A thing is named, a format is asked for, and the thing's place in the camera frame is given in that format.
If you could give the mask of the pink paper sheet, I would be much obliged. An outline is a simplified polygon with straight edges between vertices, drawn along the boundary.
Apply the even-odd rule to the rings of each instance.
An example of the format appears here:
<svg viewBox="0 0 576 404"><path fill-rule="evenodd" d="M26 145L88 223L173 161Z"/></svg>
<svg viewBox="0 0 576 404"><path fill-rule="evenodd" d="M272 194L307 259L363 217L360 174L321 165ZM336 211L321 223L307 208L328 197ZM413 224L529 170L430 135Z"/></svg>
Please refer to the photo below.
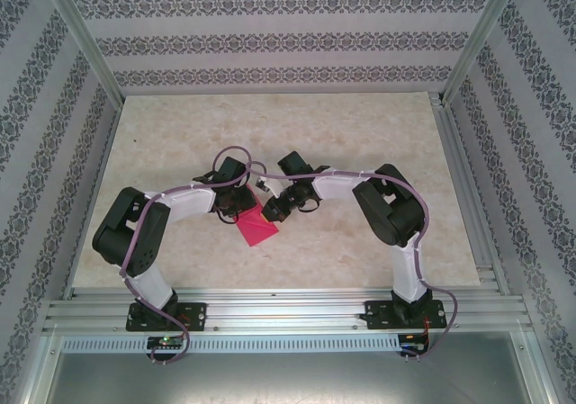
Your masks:
<svg viewBox="0 0 576 404"><path fill-rule="evenodd" d="M269 222L263 215L263 205L254 194L251 187L248 190L254 197L256 205L238 216L236 226L250 247L254 247L264 240L274 236L279 229L273 222Z"/></svg>

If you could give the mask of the aluminium side rail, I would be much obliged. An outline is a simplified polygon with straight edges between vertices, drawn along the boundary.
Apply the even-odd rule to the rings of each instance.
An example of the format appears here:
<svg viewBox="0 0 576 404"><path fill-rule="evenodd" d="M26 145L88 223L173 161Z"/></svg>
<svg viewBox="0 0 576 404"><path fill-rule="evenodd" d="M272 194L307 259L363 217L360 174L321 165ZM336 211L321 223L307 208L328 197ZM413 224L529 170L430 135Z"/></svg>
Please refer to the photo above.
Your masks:
<svg viewBox="0 0 576 404"><path fill-rule="evenodd" d="M61 294L59 295L60 299L62 300L71 299L72 293L74 292L73 282L75 273L80 261L83 245L86 240L86 233L88 231L90 219L94 211L97 193L102 182L106 161L110 154L113 137L117 130L121 115L122 107L120 107L118 110L114 110L111 113L109 119L105 121L103 134L99 135L99 137L96 139L94 144L94 154L90 156L90 159L87 162L86 170L88 179L81 185L82 190L80 192L82 195L81 200L83 201L81 203L82 215L80 220L77 222L77 226L74 228L74 245L72 246L70 258L67 262L67 270L66 274L64 275Z"/></svg>
<svg viewBox="0 0 576 404"><path fill-rule="evenodd" d="M472 249L476 266L483 270L488 266L494 274L499 292L511 295L498 250L486 220L480 195L476 190L473 173L465 155L464 146L455 126L450 109L446 108L438 93L429 93L428 99L434 113L438 134L445 152L446 162L453 180L457 201L463 215L463 223Z"/></svg>

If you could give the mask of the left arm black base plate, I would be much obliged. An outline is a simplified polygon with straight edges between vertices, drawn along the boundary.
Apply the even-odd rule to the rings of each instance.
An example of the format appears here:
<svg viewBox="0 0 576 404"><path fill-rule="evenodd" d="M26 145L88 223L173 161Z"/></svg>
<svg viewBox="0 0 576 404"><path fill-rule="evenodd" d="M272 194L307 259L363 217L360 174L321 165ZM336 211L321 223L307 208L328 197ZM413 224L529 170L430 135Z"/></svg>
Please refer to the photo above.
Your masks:
<svg viewBox="0 0 576 404"><path fill-rule="evenodd" d="M167 314L184 325L188 331L204 331L207 305L205 303L177 302ZM136 301L130 305L125 328L129 332L178 331L180 327L155 311Z"/></svg>

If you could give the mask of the aluminium mounting rail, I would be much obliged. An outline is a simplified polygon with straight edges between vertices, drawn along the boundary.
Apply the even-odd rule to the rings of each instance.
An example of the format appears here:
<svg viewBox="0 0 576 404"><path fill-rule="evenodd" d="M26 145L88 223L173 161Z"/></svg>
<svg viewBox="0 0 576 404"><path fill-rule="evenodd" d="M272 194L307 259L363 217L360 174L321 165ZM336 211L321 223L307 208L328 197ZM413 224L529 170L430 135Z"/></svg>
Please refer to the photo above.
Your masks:
<svg viewBox="0 0 576 404"><path fill-rule="evenodd" d="M383 301L387 289L178 290L180 301L204 302L208 334L281 335L364 333L366 301ZM457 289L457 301L439 295L454 332L526 331L533 327L523 297L488 288ZM71 299L51 301L45 335L122 335L133 298L122 289L80 288Z"/></svg>

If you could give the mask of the aluminium frame leg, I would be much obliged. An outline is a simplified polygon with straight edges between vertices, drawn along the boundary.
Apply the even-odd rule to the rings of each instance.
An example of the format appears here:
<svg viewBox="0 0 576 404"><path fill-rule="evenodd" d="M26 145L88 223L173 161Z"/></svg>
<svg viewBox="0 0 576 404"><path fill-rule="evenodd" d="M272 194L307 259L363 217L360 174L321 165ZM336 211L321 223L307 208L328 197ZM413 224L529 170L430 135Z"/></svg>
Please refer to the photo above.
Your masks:
<svg viewBox="0 0 576 404"><path fill-rule="evenodd" d="M16 404L47 404L63 342L61 336L40 338Z"/></svg>
<svg viewBox="0 0 576 404"><path fill-rule="evenodd" d="M510 338L531 404L560 404L536 334L511 332Z"/></svg>

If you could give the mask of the aluminium corner post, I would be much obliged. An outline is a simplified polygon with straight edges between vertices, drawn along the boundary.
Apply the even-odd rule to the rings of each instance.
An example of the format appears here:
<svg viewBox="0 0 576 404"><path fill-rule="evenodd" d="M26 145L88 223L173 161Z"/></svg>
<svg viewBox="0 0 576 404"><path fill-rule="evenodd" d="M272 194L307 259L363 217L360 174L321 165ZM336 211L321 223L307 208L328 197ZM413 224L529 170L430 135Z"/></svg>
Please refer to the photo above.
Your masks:
<svg viewBox="0 0 576 404"><path fill-rule="evenodd" d="M89 31L85 20L74 0L51 0L69 31L72 33L76 44L84 53L86 60L93 69L100 84L112 101L115 109L121 109L125 102L125 96L119 86L113 72L109 68L103 53L98 47L93 34Z"/></svg>
<svg viewBox="0 0 576 404"><path fill-rule="evenodd" d="M444 106L447 106L454 100L460 84L466 77L484 42L490 36L491 30L497 23L507 2L508 0L488 0L484 11L472 30L469 40L464 45L463 51L445 83L445 87L441 93L441 102Z"/></svg>

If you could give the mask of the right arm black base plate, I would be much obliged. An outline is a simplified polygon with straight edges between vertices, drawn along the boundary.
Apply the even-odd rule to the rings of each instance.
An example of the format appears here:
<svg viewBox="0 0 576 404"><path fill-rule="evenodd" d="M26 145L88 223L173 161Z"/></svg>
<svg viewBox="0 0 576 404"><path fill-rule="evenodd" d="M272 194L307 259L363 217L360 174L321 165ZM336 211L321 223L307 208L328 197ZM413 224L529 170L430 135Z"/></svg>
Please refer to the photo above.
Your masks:
<svg viewBox="0 0 576 404"><path fill-rule="evenodd" d="M369 329L445 328L447 319L442 301L407 305L400 301L366 301L360 319Z"/></svg>

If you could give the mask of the grey sheet metal panel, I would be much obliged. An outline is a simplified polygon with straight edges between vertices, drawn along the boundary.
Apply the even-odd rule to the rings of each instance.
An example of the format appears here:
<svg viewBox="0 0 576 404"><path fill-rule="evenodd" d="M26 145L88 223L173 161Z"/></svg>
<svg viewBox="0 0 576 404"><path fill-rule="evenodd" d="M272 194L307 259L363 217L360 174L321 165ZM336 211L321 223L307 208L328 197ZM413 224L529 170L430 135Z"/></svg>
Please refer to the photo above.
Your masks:
<svg viewBox="0 0 576 404"><path fill-rule="evenodd" d="M482 370L391 354L64 355L48 404L532 404L512 364Z"/></svg>

